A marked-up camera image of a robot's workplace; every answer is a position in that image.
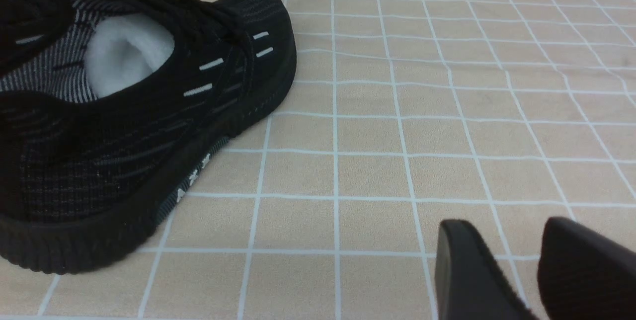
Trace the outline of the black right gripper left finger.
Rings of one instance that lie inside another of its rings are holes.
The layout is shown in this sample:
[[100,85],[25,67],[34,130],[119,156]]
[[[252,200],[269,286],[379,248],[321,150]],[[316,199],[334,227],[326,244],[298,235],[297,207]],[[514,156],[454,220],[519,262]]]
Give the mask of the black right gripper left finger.
[[466,220],[439,223],[435,263],[441,320],[536,320],[518,297],[477,229]]

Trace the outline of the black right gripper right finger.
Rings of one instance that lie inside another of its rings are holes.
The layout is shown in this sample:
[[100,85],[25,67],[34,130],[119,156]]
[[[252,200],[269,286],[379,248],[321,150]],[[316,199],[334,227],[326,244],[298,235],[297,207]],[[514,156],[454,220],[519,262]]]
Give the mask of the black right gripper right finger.
[[551,320],[633,320],[636,255],[564,217],[548,218],[538,288]]

